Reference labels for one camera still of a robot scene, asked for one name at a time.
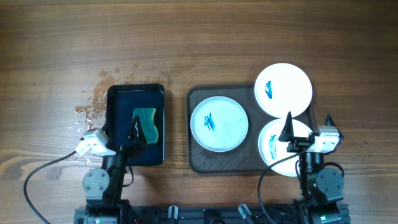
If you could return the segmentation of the white plate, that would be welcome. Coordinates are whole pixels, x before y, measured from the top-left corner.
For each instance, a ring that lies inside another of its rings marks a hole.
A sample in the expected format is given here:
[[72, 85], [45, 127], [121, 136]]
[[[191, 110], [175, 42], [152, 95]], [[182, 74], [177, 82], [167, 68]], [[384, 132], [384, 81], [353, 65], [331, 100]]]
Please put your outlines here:
[[302, 114], [310, 105], [313, 88], [307, 74], [289, 63], [275, 63], [266, 67], [254, 83], [258, 105], [275, 118]]
[[[266, 124], [259, 134], [259, 153], [267, 166], [293, 155], [292, 152], [287, 152], [288, 143], [278, 140], [284, 126], [284, 119], [275, 119]], [[296, 177], [295, 163], [298, 159], [299, 157], [296, 156], [277, 164], [272, 170], [280, 175]]]
[[237, 148], [246, 138], [248, 116], [235, 100], [212, 96], [200, 102], [190, 117], [193, 138], [212, 152], [228, 152]]

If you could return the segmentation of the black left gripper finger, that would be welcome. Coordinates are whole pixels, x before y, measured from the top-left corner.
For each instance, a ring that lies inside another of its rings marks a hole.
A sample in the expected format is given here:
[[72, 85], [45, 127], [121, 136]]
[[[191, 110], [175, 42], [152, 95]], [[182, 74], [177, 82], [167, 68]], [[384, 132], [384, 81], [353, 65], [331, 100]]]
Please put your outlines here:
[[143, 144], [146, 144], [147, 140], [146, 140], [146, 137], [145, 137], [145, 134], [144, 134], [144, 130], [142, 128], [142, 124], [141, 124], [141, 120], [140, 120], [139, 115], [135, 115], [135, 118], [136, 118], [135, 128], [136, 128], [136, 131], [137, 131], [137, 134], [136, 134], [137, 140], [139, 142], [143, 143]]
[[136, 139], [137, 138], [138, 130], [136, 129], [136, 123], [137, 123], [138, 119], [139, 119], [138, 115], [134, 115], [132, 117], [131, 123], [129, 125], [129, 129], [128, 129], [127, 133], [125, 134], [126, 139]]

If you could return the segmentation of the green and yellow sponge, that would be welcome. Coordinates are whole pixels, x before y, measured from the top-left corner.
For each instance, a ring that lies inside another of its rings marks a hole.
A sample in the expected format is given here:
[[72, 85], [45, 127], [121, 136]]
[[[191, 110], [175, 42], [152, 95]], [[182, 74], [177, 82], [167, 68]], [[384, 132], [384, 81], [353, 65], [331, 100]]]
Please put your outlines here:
[[148, 144], [155, 144], [159, 139], [159, 132], [155, 125], [155, 108], [136, 108], [133, 115], [138, 115], [142, 130]]

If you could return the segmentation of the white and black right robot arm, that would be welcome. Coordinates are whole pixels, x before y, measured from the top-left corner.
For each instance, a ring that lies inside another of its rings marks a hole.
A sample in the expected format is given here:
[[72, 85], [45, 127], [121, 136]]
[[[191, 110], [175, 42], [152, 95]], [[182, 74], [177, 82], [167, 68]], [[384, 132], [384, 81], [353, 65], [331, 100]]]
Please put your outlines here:
[[338, 223], [343, 216], [337, 204], [343, 200], [343, 168], [335, 162], [325, 162], [323, 156], [336, 151], [344, 136], [331, 116], [324, 126], [307, 137], [294, 134], [291, 113], [287, 114], [279, 141], [286, 142], [287, 152], [298, 157], [297, 175], [302, 199], [294, 200], [293, 208], [299, 223]]

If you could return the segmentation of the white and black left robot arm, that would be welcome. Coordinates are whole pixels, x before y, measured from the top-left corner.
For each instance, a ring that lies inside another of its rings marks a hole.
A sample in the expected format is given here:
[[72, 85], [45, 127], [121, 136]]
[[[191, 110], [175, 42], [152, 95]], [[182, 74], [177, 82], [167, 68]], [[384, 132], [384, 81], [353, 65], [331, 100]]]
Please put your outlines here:
[[121, 145], [114, 155], [104, 156], [99, 169], [89, 171], [83, 178], [86, 192], [86, 207], [75, 211], [74, 223], [134, 224], [140, 219], [128, 200], [121, 194], [124, 176], [132, 166], [128, 160], [147, 149], [147, 141], [141, 126], [140, 117], [134, 115], [125, 138], [127, 145]]

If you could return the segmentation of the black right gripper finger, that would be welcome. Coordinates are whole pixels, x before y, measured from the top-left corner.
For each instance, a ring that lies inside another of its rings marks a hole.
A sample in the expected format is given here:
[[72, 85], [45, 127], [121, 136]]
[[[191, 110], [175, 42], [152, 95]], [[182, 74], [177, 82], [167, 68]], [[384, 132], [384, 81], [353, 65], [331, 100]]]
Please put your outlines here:
[[278, 138], [280, 142], [291, 142], [294, 140], [294, 128], [292, 121], [292, 113], [289, 111], [285, 120], [285, 125]]
[[332, 119], [330, 113], [328, 113], [328, 114], [326, 115], [325, 124], [326, 124], [327, 126], [334, 126], [334, 127], [337, 129], [337, 131], [338, 131], [339, 139], [344, 139], [343, 134], [342, 134], [341, 131], [338, 129], [337, 125], [334, 123], [334, 121], [333, 121], [333, 119]]

